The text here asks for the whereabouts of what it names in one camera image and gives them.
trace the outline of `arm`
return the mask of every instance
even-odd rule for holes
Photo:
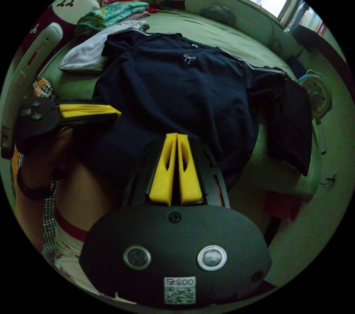
[[[42,253],[44,201],[28,199],[18,189],[17,182],[15,184],[15,217],[31,244]]]
[[[72,130],[59,133],[55,138],[41,143],[23,156],[21,176],[28,188],[36,189],[50,184],[54,167],[62,166],[63,155],[72,140]],[[22,194],[15,181],[15,217],[31,244],[42,252],[44,200],[31,200]]]

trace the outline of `hand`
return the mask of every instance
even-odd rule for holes
[[[65,165],[72,139],[72,128],[63,128],[23,156],[21,176],[28,188],[50,185],[53,170]]]

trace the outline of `gray pillow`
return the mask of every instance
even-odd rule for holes
[[[236,21],[234,14],[231,12],[231,10],[228,7],[220,6],[219,4],[216,3],[210,4],[206,8],[201,9],[200,15],[202,17],[232,27],[234,26]]]

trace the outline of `white cloth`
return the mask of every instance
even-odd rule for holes
[[[66,233],[56,222],[55,234],[55,262],[54,265],[67,277],[74,282],[78,287],[85,289],[98,296],[107,297],[95,289],[90,283],[84,271],[79,264],[79,257],[84,243],[75,239]],[[116,293],[116,298],[110,298],[119,302],[136,304],[134,302],[119,298]]]
[[[85,42],[71,49],[59,65],[61,71],[102,71],[107,60],[101,56],[107,36],[122,33],[132,28],[142,29],[147,21],[124,21],[108,27]]]

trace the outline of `yellow foam pad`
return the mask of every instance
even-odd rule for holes
[[[202,191],[187,135],[178,134],[177,142],[181,205],[199,202],[202,199]]]
[[[177,136],[177,133],[166,135],[149,193],[151,201],[168,204],[169,207],[173,193]]]
[[[60,104],[59,112],[63,118],[116,113],[117,121],[122,115],[120,111],[112,106],[102,104]]]

